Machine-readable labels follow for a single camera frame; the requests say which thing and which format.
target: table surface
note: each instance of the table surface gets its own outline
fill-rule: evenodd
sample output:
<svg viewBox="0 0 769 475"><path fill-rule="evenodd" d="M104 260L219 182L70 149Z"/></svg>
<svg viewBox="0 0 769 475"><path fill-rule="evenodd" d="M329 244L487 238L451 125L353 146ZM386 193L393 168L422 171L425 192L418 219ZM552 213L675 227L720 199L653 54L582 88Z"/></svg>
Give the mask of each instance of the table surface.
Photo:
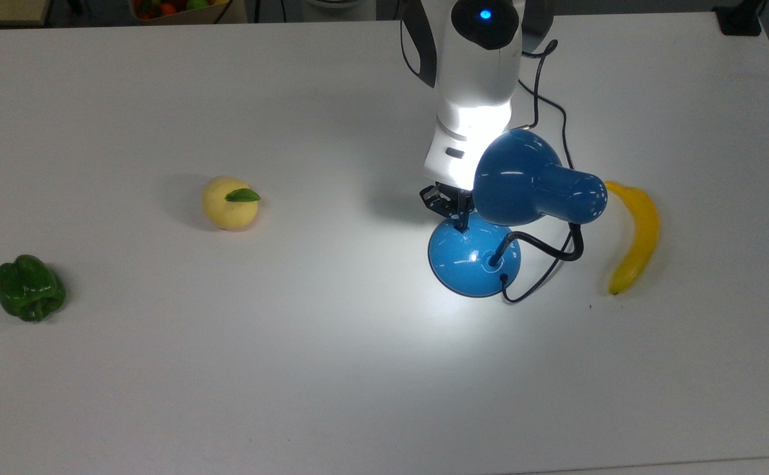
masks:
<svg viewBox="0 0 769 475"><path fill-rule="evenodd" d="M38 325L0 308L0 474L769 457L768 40L711 13L550 37L541 92L578 169L661 211L617 297L616 199L521 304L438 283L417 195L436 99L395 22L0 31L0 264L33 253L70 291ZM541 109L557 150L559 130ZM202 215L215 175L263 196L245 232ZM526 251L514 293L547 264Z"/></svg>
<svg viewBox="0 0 769 475"><path fill-rule="evenodd" d="M50 0L0 0L0 25L43 25L49 8Z"/></svg>

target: yellow banana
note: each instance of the yellow banana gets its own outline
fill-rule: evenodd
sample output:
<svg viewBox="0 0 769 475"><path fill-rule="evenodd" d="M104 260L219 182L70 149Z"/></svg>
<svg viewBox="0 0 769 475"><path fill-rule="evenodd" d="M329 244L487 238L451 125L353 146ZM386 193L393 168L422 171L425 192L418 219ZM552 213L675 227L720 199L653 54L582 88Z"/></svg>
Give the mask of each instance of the yellow banana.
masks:
<svg viewBox="0 0 769 475"><path fill-rule="evenodd" d="M659 215L650 196L643 190L626 187L615 181L605 181L605 186L622 199L634 217L634 243L610 279L608 290L610 294L616 295L634 285L646 268L651 253L657 247Z"/></svg>

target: floor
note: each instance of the floor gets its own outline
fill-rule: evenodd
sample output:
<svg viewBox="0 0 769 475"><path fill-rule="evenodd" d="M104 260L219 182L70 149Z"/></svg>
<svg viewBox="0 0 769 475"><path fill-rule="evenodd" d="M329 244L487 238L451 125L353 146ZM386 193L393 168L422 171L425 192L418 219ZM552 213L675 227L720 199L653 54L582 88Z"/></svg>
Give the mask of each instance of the floor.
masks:
<svg viewBox="0 0 769 475"><path fill-rule="evenodd" d="M244 0L250 17L255 0ZM284 2L287 21L302 21L302 2L306 0L263 0L260 21L282 21ZM137 25L127 0L81 0L85 12L72 15L67 0L53 0L48 18L52 27L65 26L129 26ZM378 0L378 19L391 19L403 0ZM555 0L558 15L598 15L599 13L653 13L710 11L713 6L733 5L736 0ZM762 15L762 24L769 38L769 0Z"/></svg>

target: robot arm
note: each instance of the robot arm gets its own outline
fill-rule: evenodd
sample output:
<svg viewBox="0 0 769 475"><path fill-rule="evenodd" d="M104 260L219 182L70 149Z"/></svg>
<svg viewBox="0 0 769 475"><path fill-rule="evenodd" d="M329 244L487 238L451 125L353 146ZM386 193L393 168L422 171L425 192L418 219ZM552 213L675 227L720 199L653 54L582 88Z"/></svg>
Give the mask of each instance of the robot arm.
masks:
<svg viewBox="0 0 769 475"><path fill-rule="evenodd" d="M523 22L529 11L530 23ZM424 162L424 174L436 185L420 195L431 210L457 219L459 231L467 228L473 208L478 162L511 118L523 31L535 48L550 25L547 0L411 0L405 9L402 28L418 64L411 64L403 38L405 62L438 90L436 128Z"/></svg>

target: fake fruit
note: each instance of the fake fruit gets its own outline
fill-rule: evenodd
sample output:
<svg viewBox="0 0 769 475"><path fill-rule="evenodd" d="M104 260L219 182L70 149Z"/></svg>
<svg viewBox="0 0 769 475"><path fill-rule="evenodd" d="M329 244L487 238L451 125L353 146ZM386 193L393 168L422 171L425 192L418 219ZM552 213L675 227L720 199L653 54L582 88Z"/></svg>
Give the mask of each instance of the fake fruit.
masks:
<svg viewBox="0 0 769 475"><path fill-rule="evenodd" d="M233 177L216 177L203 190L203 212L220 229L245 228L258 213L261 197Z"/></svg>
<svg viewBox="0 0 769 475"><path fill-rule="evenodd" d="M8 315L40 322L64 303L64 284L37 257L19 255L0 266L0 304Z"/></svg>
<svg viewBox="0 0 769 475"><path fill-rule="evenodd" d="M637 187L626 187L615 181L605 181L607 190L619 196L634 217L634 243L610 279L608 290L616 295L624 292L640 277L657 247L659 215L650 196Z"/></svg>
<svg viewBox="0 0 769 475"><path fill-rule="evenodd" d="M207 0L187 0L187 5L185 6L185 9L187 10L204 9L209 6L210 5L209 5L209 2L207 2Z"/></svg>
<svg viewBox="0 0 769 475"><path fill-rule="evenodd" d="M174 7L171 3L162 3L160 8L161 8L161 16L176 14L176 7Z"/></svg>

